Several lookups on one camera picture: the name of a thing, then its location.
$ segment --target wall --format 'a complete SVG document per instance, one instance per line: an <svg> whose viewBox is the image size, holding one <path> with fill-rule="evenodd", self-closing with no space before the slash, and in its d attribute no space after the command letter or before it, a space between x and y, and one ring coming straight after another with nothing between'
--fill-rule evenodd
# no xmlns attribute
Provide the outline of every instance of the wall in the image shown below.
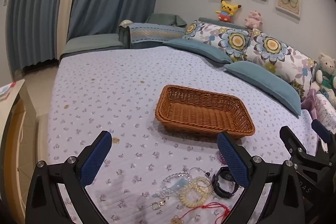
<svg viewBox="0 0 336 224"><path fill-rule="evenodd" d="M301 19L276 10L276 0L232 0L242 8L233 23L244 26L251 10L263 17L263 31L317 60L323 52L336 58L336 3L334 0L302 0ZM180 15L188 24L199 17L217 19L220 0L156 0L155 13Z"/></svg>
<svg viewBox="0 0 336 224"><path fill-rule="evenodd" d="M0 0L0 87L12 82L6 47L6 13L8 0Z"/></svg>

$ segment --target pink fabric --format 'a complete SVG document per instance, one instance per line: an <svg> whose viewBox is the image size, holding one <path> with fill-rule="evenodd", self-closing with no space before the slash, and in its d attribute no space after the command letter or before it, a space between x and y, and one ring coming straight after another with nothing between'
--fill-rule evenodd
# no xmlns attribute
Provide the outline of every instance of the pink fabric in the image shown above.
<svg viewBox="0 0 336 224"><path fill-rule="evenodd" d="M301 109L307 109L313 120L317 119L315 100L316 100L316 90L310 89L306 99L301 103Z"/></svg>

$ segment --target teal pillow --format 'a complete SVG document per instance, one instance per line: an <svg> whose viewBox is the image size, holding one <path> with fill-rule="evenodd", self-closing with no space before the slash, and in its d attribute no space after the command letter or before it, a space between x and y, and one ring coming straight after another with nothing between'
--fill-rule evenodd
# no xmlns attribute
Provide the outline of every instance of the teal pillow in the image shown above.
<svg viewBox="0 0 336 224"><path fill-rule="evenodd" d="M228 64L225 65L225 68L228 72L245 82L257 86L268 94L271 94L294 114L298 116L301 115L299 94L291 85L273 73L248 61L238 61Z"/></svg>
<svg viewBox="0 0 336 224"><path fill-rule="evenodd" d="M204 57L207 57L218 63L230 64L232 63L230 57L220 49L213 47L209 44L196 42L184 38L172 39L163 42L164 46L178 48L187 52L193 52Z"/></svg>

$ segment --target floor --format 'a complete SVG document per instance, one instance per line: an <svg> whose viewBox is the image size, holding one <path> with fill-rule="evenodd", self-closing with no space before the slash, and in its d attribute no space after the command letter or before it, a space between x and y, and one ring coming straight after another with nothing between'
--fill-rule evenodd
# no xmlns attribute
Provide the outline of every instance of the floor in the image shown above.
<svg viewBox="0 0 336 224"><path fill-rule="evenodd" d="M45 160L46 162L48 159L45 145L47 143L48 113L57 69L57 67L49 67L24 76L38 120L36 157L37 160Z"/></svg>

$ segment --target wicker basket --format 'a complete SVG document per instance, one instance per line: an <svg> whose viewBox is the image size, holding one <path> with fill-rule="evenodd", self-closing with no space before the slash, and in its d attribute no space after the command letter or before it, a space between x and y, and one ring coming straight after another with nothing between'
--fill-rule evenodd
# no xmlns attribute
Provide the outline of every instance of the wicker basket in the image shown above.
<svg viewBox="0 0 336 224"><path fill-rule="evenodd" d="M163 88L155 117L169 131L212 137L227 131L233 138L251 136L255 132L251 117L239 98L178 85Z"/></svg>

